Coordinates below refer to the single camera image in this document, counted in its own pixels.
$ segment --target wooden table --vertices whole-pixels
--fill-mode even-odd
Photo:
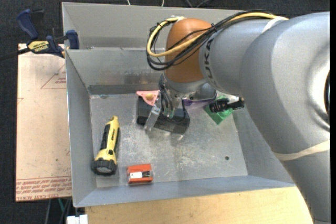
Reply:
[[[311,224],[297,187],[87,207],[90,224]]]

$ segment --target bin floor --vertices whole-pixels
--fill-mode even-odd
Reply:
[[[146,132],[136,123],[136,94],[91,95],[93,152],[100,148],[105,124],[116,115],[120,124],[117,146],[118,172],[97,176],[98,187],[128,184],[127,166],[152,165],[153,182],[247,175],[232,115],[221,124],[193,103],[186,109],[190,126],[185,134],[153,128]]]

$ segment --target small red box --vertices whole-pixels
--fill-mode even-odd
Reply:
[[[153,180],[150,164],[132,165],[127,167],[128,183],[149,183]]]

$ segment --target pink object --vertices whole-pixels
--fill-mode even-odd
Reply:
[[[142,99],[148,104],[148,105],[154,105],[158,94],[159,90],[156,91],[138,91],[136,93],[138,96],[141,96]]]

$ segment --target yellow sticker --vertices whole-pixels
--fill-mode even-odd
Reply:
[[[28,48],[30,49],[30,50],[34,50],[34,51],[37,51],[36,49],[37,48],[40,48],[40,47],[43,47],[43,48],[40,48],[38,51],[40,51],[40,50],[43,50],[43,49],[46,49],[46,48],[48,48],[48,45],[49,43],[48,43],[48,41],[41,41],[41,40],[38,40],[38,41],[33,41],[32,43],[30,43],[29,45],[28,45]]]

